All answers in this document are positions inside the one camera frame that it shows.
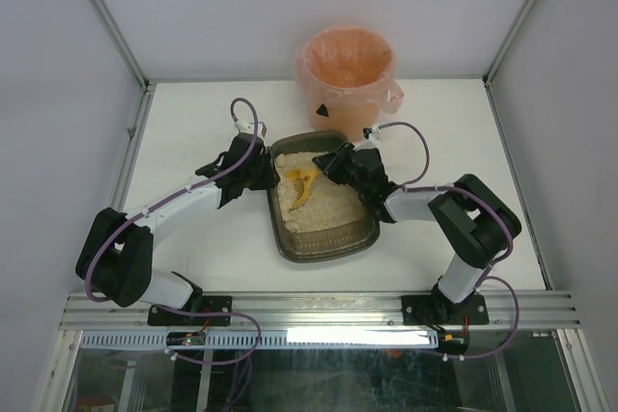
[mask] wall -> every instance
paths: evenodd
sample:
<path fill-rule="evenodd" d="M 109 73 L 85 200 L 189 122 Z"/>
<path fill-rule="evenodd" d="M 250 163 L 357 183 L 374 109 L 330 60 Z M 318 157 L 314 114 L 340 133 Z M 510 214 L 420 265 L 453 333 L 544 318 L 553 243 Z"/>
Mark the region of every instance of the wall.
<path fill-rule="evenodd" d="M 0 12 L 0 409 L 25 411 L 138 93 L 87 0 Z"/>
<path fill-rule="evenodd" d="M 286 78 L 333 23 L 382 31 L 399 74 L 480 77 L 523 0 L 105 0 L 151 78 Z"/>
<path fill-rule="evenodd" d="M 494 81 L 531 219 L 618 408 L 618 0 L 541 0 Z"/>

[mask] beige granules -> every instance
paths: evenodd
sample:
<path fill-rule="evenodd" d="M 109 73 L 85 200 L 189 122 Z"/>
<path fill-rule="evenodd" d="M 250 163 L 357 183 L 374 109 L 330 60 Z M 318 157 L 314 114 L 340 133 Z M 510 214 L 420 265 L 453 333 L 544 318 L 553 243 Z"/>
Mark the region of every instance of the beige granules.
<path fill-rule="evenodd" d="M 294 183 L 286 178 L 292 169 L 311 169 L 314 156 L 323 153 L 301 152 L 280 154 L 275 166 L 281 181 L 277 185 L 279 207 L 286 229 L 293 233 L 317 232 L 345 226 L 365 216 L 363 205 L 356 192 L 347 185 L 338 185 L 320 174 L 311 187 L 311 195 L 305 204 L 290 210 L 298 198 Z"/>

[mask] litter box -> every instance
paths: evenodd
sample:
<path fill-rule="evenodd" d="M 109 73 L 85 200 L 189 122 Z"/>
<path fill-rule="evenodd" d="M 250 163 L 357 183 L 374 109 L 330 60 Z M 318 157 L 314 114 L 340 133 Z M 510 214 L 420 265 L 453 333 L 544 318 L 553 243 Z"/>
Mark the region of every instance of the litter box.
<path fill-rule="evenodd" d="M 335 131 L 308 132 L 279 140 L 272 144 L 272 157 L 301 151 L 335 151 L 346 136 Z M 362 219 L 345 226 L 319 232 L 292 233 L 281 217 L 277 189 L 267 192 L 270 220 L 281 256 L 293 262 L 330 261 L 366 250 L 379 237 L 379 221 L 365 211 Z"/>

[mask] white table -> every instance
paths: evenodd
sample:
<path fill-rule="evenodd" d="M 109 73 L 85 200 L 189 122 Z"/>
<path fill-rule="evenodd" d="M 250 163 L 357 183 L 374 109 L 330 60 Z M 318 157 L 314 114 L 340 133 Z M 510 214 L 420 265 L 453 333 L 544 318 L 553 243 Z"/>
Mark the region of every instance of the white table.
<path fill-rule="evenodd" d="M 416 124 L 430 145 L 432 165 L 421 184 L 474 173 L 523 223 L 523 214 L 480 80 L 402 80 L 404 105 L 384 121 Z M 229 115 L 236 96 L 251 100 L 268 127 L 267 143 L 311 130 L 291 81 L 159 84 L 133 173 L 126 208 L 147 205 L 182 185 L 193 171 L 227 150 L 236 130 Z M 239 113 L 250 119 L 239 105 Z M 387 174 L 396 181 L 420 172 L 424 154 L 404 127 L 382 133 Z M 264 192 L 246 192 L 196 219 L 154 251 L 154 266 L 176 270 L 204 290 L 399 291 L 431 288 L 453 250 L 436 224 L 382 224 L 369 250 L 336 261 L 297 264 L 277 252 Z M 517 289 L 544 289 L 525 228 L 515 252 L 494 271 Z"/>

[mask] yellow plastic tool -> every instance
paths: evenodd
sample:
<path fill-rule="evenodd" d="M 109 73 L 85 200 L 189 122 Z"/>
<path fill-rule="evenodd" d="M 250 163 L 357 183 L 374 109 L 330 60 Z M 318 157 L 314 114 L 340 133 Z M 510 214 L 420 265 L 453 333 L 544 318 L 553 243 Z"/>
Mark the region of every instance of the yellow plastic tool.
<path fill-rule="evenodd" d="M 320 168 L 314 167 L 310 169 L 292 169 L 286 173 L 286 178 L 294 183 L 294 188 L 298 194 L 298 198 L 292 204 L 291 209 L 296 209 L 305 204 L 309 195 L 311 195 L 311 185 L 321 172 Z"/>

